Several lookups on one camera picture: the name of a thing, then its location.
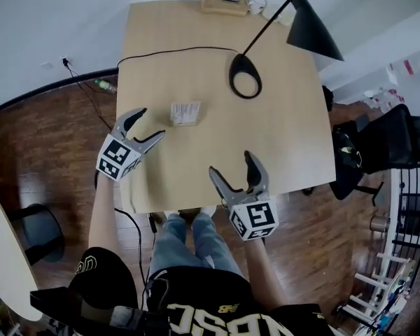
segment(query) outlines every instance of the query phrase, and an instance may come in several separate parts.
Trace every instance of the lamp shade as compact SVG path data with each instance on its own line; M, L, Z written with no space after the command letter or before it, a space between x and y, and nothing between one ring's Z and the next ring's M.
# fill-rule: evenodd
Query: lamp shade
M297 12L286 42L313 53L344 61L330 32L308 0L291 0L291 3Z

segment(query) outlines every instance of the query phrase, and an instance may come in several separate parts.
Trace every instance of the wooden floor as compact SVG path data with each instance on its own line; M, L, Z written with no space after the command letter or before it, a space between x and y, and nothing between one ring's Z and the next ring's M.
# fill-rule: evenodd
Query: wooden floor
M116 96L89 94L113 125ZM330 121L341 123L362 113L377 115L362 104L336 106ZM87 247L95 162L106 133L106 126L77 85L32 97L0 112L0 202L7 210L35 202L47 204L66 238L61 262L41 261L34 266L40 288L67 286ZM387 174L374 174L362 184L378 186L387 178ZM118 187L115 204L120 206ZM340 320L330 315L333 307L346 300L353 287L361 289L354 285L354 272L371 270L371 256L381 243L380 236L368 230L370 218L386 212L386 207L376 210L371 196L360 192L338 201L328 185L317 187L311 197L299 191L280 196L281 223L267 239L267 250L288 301L317 302L330 322L338 323ZM137 231L124 216L116 218L121 256L141 294ZM245 272L242 243L222 212L214 219ZM142 230L142 261L147 270L153 234L145 215L137 215L136 220Z

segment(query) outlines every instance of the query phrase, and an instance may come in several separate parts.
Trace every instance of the black desk lamp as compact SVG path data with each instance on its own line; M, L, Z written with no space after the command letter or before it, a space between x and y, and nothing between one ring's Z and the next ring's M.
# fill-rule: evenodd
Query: black desk lamp
M261 29L257 36L255 36L247 49L245 49L243 53L239 53L233 59L229 69L229 84L230 88L232 88L232 91L237 96L244 99L252 99L260 94L263 88L260 75L258 74L252 61L246 56L246 53L251 49L260 36L263 35L263 32L265 32L265 30L275 21L284 8L291 2L297 12L286 42L290 45L303 48L304 50L308 50L313 53L318 53L339 61L344 61L341 52L333 41L333 38L311 5L309 5L308 0L286 0L274 16L272 16L266 25ZM255 94L245 96L236 89L235 76L240 72L250 75L256 81L257 91Z

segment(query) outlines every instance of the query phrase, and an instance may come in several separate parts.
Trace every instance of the black t-shirt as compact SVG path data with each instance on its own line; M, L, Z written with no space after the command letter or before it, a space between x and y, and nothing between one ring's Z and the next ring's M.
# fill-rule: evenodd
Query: black t-shirt
M112 285L105 294L103 281ZM101 290L94 292L95 287ZM70 288L85 294L91 304L137 307L129 270L106 249L85 252ZM266 312L253 299L249 282L232 272L170 267L152 275L148 288L148 309L164 309L173 335L333 336L317 304L284 305Z

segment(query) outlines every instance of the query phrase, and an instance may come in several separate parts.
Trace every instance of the wooden table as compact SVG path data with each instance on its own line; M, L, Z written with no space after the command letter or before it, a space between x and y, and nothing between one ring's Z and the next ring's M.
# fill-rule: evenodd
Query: wooden table
M0 205L0 298L15 313L37 321L42 313L29 304L29 292L35 290L37 285L31 266Z
M242 51L265 23L260 16L205 15L197 1L135 3L122 57L192 46ZM167 131L137 170L122 180L125 208L133 205L145 213L220 204L208 168L219 169L234 188L245 188L245 150L264 164L272 195L335 180L321 82L312 55L288 45L287 35L288 28L273 24L249 52L263 84L262 93L252 100L237 97L229 88L233 52L173 52L120 65L117 115L146 107L132 136ZM242 79L237 83L243 91L249 84ZM171 127L171 104L191 101L202 102L199 124Z

